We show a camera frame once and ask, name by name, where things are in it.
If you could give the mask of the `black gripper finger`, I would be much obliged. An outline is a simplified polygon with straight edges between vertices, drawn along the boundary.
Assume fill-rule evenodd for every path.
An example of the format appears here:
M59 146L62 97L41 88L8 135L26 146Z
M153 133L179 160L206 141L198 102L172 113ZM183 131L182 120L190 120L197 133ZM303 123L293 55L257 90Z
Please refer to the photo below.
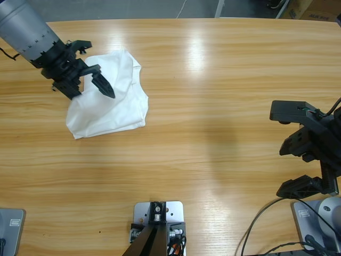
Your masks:
M72 100L74 97L81 95L79 90L80 81L74 82L70 80L54 81L53 86L63 93L68 99Z
M284 155L293 155L296 157L301 157L305 162L311 162L313 160L317 160L313 149L313 142L310 139L304 139L300 137L298 139L288 138L286 139L280 150L279 154L281 156Z
M115 98L114 90L111 84L101 73L101 67L99 65L93 65L86 67L81 70L81 76L89 75L92 76L92 83L98 88L98 90L105 96L112 99Z
M303 175L297 179L285 181L276 195L281 198L307 198L322 191L321 178Z

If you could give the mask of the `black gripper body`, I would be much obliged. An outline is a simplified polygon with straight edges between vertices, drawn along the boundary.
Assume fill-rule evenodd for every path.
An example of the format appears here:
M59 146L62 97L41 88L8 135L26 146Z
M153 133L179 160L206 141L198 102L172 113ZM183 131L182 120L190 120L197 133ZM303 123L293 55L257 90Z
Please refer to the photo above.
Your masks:
M49 50L41 51L31 64L42 69L41 74L55 82L73 81L88 74L88 66L82 59L77 59L76 52L85 54L88 45L53 45Z
M290 138L310 139L320 162L323 191L321 194L338 195L337 178L340 176L340 107L333 106L327 113L312 106L290 107L290 122L302 127Z

